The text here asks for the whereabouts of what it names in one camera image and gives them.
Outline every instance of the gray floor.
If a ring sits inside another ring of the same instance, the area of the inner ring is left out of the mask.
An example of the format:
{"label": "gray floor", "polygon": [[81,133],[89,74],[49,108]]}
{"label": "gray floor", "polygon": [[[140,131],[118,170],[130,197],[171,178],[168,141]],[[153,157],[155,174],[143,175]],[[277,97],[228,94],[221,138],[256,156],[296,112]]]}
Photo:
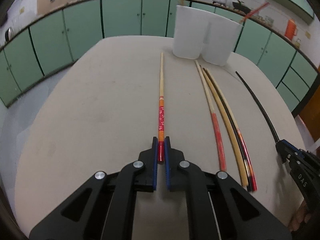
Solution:
{"label": "gray floor", "polygon": [[17,166],[29,135],[29,127],[56,84],[69,69],[47,78],[22,95],[8,109],[4,119],[0,137],[0,177],[1,187],[7,194],[13,214],[15,214],[14,186]]}

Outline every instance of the white container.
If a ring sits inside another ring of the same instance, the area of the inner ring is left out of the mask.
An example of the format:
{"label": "white container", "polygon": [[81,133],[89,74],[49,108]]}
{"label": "white container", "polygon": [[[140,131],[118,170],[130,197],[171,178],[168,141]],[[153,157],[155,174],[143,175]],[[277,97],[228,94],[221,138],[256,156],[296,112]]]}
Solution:
{"label": "white container", "polygon": [[214,14],[209,19],[209,33],[202,48],[206,62],[224,66],[234,49],[242,25]]}
{"label": "white container", "polygon": [[177,57],[196,59],[200,56],[209,18],[214,14],[177,5],[172,52]]}

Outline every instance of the white table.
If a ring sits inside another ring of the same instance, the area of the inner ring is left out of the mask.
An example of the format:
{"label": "white table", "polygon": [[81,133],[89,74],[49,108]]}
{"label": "white table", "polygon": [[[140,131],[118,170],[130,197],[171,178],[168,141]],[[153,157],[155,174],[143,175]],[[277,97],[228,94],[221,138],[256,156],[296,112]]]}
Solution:
{"label": "white table", "polygon": [[[63,77],[39,111],[22,152],[15,186],[17,221],[31,229],[96,171],[120,171],[157,136],[160,53],[164,52],[165,135],[203,171],[219,170],[214,132],[193,60],[172,54],[172,38],[112,37],[91,48]],[[246,142],[258,191],[254,197],[287,224],[301,194],[281,164],[269,127],[237,70],[252,88],[280,139],[304,148],[286,104],[260,69],[232,53],[225,67],[199,59],[222,89]],[[240,181],[216,107],[227,172]],[[188,239],[183,193],[139,193],[133,239]]]}

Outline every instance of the orange thermos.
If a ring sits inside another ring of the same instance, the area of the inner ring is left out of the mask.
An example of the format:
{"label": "orange thermos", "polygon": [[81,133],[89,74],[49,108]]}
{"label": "orange thermos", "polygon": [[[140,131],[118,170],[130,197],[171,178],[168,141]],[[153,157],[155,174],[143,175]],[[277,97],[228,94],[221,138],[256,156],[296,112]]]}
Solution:
{"label": "orange thermos", "polygon": [[287,29],[285,30],[284,36],[286,36],[290,41],[292,41],[293,36],[297,35],[297,25],[294,19],[288,21]]}

